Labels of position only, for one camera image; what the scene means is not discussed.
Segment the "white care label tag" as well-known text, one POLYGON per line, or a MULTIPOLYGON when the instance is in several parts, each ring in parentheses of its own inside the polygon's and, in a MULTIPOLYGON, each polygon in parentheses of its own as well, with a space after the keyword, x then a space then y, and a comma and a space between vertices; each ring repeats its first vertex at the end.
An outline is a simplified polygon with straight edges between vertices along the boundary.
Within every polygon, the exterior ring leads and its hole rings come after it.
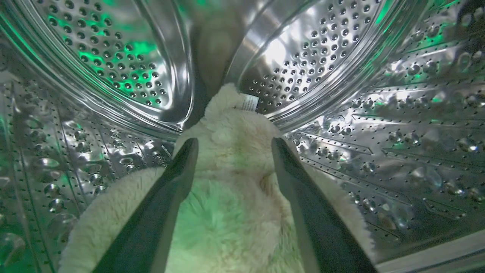
POLYGON ((244 100, 240 106, 241 110, 256 112, 259 98, 257 96, 242 94, 244 100))

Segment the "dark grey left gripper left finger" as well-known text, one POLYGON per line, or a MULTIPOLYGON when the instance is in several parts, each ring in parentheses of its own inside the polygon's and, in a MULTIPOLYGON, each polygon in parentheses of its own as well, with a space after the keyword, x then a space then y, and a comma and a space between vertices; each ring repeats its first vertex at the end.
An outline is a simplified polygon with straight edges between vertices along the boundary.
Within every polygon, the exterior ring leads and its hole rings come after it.
POLYGON ((180 204, 194 180, 199 142, 189 138, 92 273, 165 273, 180 204))

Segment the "stainless steel washing machine drum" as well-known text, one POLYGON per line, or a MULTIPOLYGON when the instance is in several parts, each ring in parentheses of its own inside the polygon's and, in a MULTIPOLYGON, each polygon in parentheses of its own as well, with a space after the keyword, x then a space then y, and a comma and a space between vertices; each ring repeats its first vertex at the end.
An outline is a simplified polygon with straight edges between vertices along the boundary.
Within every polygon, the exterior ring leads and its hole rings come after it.
POLYGON ((56 273, 223 82, 344 186, 381 273, 485 273, 485 0, 0 0, 0 273, 56 273))

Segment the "white fluffy plush towel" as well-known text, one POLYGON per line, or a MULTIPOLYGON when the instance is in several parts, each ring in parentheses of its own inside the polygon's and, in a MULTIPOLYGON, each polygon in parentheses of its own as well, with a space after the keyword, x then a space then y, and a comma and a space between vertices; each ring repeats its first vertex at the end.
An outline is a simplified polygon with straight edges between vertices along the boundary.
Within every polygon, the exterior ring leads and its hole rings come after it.
MULTIPOLYGON (((288 200, 277 185, 271 141, 280 130, 244 106, 227 83, 175 143, 199 140, 191 192, 180 205, 167 273, 304 273, 288 200)), ((58 273, 92 273, 163 166, 108 186, 70 232, 58 273)))

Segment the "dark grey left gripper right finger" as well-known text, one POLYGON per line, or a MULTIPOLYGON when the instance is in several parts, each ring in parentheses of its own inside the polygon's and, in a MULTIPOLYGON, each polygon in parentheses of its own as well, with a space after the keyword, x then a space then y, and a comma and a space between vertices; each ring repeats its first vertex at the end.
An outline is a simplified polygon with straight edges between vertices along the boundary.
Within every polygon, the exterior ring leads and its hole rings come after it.
POLYGON ((378 273, 282 138, 272 139, 280 191, 291 204, 305 273, 378 273))

